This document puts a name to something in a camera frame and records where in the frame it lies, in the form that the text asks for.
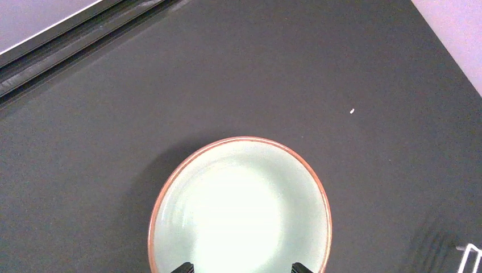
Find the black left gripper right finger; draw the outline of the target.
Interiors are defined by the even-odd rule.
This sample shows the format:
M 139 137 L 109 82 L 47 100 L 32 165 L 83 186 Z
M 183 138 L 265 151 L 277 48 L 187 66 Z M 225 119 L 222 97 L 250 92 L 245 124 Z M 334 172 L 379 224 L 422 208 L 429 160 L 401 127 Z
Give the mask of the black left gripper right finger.
M 300 262 L 296 262 L 292 264 L 291 273 L 313 273 L 309 270 L 306 266 L 304 266 Z

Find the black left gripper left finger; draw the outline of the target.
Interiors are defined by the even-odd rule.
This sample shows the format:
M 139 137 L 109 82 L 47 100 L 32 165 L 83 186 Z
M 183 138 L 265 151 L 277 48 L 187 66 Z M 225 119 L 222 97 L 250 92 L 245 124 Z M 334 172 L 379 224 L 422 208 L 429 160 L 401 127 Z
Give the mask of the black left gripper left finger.
M 185 262 L 175 268 L 171 273 L 194 273 L 194 264 Z

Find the white wire dish rack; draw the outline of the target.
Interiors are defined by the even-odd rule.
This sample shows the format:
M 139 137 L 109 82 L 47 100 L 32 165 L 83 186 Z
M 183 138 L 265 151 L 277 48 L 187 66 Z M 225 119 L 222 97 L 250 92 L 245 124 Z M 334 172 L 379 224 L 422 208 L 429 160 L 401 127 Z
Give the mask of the white wire dish rack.
M 457 246 L 456 249 L 462 253 L 457 273 L 481 272 L 481 248 L 473 243 L 468 243 L 465 246 Z

